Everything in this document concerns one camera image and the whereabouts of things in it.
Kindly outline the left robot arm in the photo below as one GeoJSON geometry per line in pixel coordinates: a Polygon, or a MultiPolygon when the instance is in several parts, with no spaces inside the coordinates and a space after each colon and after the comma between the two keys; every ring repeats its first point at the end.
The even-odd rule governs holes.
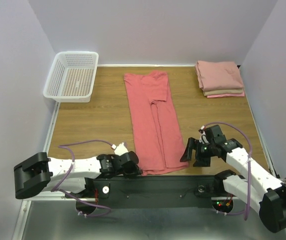
{"type": "Polygon", "coordinates": [[[13,168],[15,198],[29,199],[41,192],[64,190],[78,194],[86,179],[110,179],[118,175],[134,177],[142,174],[135,152],[122,155],[100,154],[84,159],[57,159],[38,152],[13,168]]]}

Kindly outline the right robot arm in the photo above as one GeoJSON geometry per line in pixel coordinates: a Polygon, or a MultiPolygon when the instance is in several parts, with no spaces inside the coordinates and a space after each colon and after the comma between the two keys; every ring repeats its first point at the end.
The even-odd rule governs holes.
{"type": "Polygon", "coordinates": [[[253,209],[263,225],[277,233],[286,228],[286,183],[273,176],[253,158],[251,151],[234,138],[227,139],[220,122],[201,126],[199,139],[190,137],[182,162],[195,154],[195,167],[208,167],[212,157],[218,157],[237,170],[222,171],[214,176],[213,192],[230,194],[245,203],[240,213],[248,218],[253,209]]]}

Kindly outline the red t shirt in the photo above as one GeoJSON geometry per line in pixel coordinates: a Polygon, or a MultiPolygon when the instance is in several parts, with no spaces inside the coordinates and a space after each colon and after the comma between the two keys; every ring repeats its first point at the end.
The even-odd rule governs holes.
{"type": "Polygon", "coordinates": [[[124,83],[135,151],[143,174],[159,175],[187,168],[188,163],[180,161],[185,146],[167,73],[126,73],[124,83]]]}

